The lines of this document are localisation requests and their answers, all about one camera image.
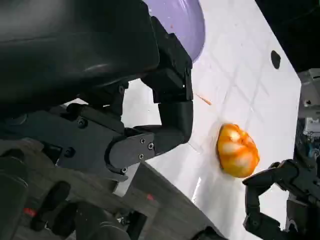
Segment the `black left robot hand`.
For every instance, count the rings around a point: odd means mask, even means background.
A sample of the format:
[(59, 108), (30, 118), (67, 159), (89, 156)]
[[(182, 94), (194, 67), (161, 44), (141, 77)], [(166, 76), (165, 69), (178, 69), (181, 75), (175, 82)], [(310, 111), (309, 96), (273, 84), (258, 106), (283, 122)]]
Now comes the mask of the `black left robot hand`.
[(141, 0), (3, 0), (0, 140), (123, 196), (141, 163), (191, 138), (192, 67)]

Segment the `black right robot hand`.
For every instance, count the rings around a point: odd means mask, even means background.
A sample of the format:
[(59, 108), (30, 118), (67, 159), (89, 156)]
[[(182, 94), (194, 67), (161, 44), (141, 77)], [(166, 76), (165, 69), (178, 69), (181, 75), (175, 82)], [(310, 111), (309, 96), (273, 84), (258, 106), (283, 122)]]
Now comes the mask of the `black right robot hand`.
[[(245, 185), (245, 230), (262, 240), (318, 240), (320, 238), (320, 179), (296, 160), (273, 163), (268, 169), (243, 181)], [(285, 229), (261, 212), (260, 195), (278, 185), (289, 192)]]

